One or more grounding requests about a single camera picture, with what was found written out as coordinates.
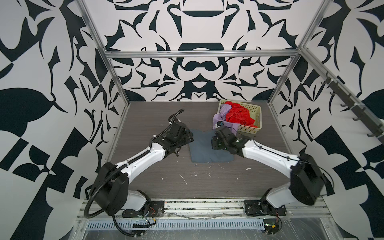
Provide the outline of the grey t shirt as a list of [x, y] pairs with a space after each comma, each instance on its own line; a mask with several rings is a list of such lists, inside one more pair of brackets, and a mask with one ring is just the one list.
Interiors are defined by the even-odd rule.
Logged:
[[212, 137], [215, 137], [213, 130], [202, 132], [191, 130], [193, 142], [189, 144], [191, 160], [193, 163], [229, 163], [234, 156], [225, 150], [212, 149]]

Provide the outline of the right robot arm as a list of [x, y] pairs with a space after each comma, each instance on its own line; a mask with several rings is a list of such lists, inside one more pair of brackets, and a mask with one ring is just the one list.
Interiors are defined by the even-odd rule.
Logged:
[[290, 181], [278, 188], [268, 189], [258, 201], [245, 201], [248, 216], [278, 215], [287, 204], [300, 202], [312, 206], [322, 196], [334, 194], [334, 182], [308, 154], [300, 156], [284, 153], [264, 146], [247, 137], [237, 137], [230, 128], [215, 129], [211, 140], [214, 150], [226, 150], [233, 155], [255, 160], [285, 175]]

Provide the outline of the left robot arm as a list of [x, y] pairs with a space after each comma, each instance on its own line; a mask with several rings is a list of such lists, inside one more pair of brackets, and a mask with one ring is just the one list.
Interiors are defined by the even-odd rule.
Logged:
[[177, 155], [183, 146], [194, 141], [193, 137], [185, 124], [176, 121], [153, 136], [150, 145], [133, 157], [117, 164], [105, 163], [91, 187], [84, 217], [90, 219], [101, 213], [114, 216], [121, 209], [146, 215], [151, 199], [142, 191], [130, 190], [130, 182], [167, 156]]

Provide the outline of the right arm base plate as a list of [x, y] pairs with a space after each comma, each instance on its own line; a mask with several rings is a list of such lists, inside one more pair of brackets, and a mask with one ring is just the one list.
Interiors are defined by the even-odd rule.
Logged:
[[261, 200], [245, 200], [245, 214], [248, 217], [259, 217], [259, 216], [286, 216], [286, 208], [283, 205], [280, 208], [274, 208], [267, 201]]

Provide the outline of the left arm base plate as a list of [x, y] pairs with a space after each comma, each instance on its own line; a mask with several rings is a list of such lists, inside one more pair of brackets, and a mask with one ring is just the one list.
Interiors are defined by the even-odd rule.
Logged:
[[139, 211], [124, 210], [122, 213], [123, 218], [155, 218], [164, 213], [164, 201], [151, 201], [150, 204], [146, 203]]

